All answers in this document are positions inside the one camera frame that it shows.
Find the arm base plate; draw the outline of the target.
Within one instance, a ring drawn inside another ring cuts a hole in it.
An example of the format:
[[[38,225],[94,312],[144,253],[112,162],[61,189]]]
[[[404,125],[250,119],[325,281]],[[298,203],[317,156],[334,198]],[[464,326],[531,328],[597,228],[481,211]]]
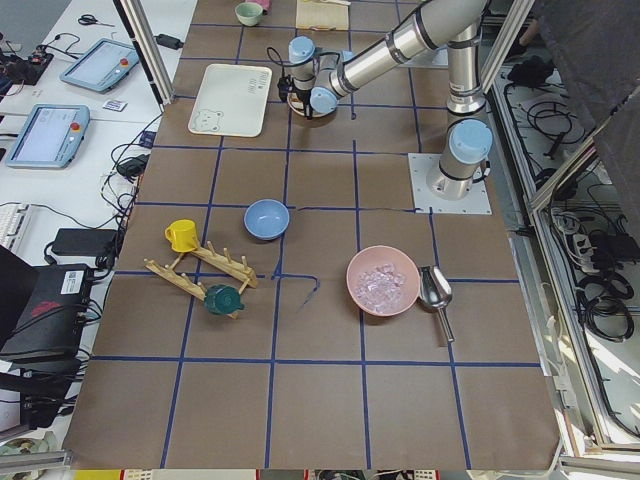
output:
[[[424,214],[491,215],[480,170],[470,179],[453,180],[440,171],[440,157],[440,154],[408,154],[414,209]]]

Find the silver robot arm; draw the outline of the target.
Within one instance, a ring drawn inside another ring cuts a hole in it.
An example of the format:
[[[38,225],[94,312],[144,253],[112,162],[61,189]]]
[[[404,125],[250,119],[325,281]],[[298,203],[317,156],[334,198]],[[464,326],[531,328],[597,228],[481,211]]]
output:
[[[333,114],[343,98],[393,69],[428,67],[444,53],[449,125],[445,149],[425,181],[434,196],[460,201],[489,172],[493,134],[481,118],[486,98],[478,71],[488,8],[486,1],[423,1],[359,53],[321,48],[307,36],[289,42],[286,59],[268,48],[269,60],[281,69],[279,97],[304,118],[322,118]]]

